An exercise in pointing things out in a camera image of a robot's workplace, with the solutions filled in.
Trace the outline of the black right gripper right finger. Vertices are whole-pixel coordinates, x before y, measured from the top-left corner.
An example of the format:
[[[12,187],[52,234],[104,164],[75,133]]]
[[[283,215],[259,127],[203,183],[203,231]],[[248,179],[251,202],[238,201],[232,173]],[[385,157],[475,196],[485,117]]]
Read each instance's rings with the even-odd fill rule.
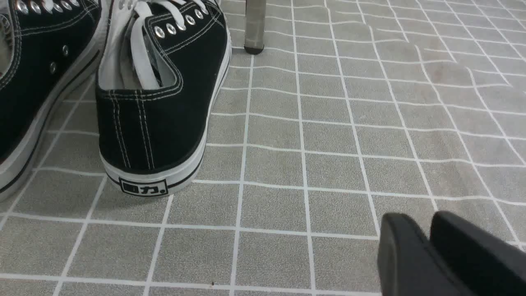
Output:
[[[478,296],[524,296],[526,255],[458,215],[440,210],[430,241],[449,269]]]

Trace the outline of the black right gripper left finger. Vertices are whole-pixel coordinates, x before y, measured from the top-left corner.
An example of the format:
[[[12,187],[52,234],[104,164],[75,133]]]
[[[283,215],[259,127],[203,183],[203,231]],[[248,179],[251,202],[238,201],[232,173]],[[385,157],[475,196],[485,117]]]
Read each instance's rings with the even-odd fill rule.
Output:
[[[384,296],[471,296],[409,215],[386,213],[377,256]]]

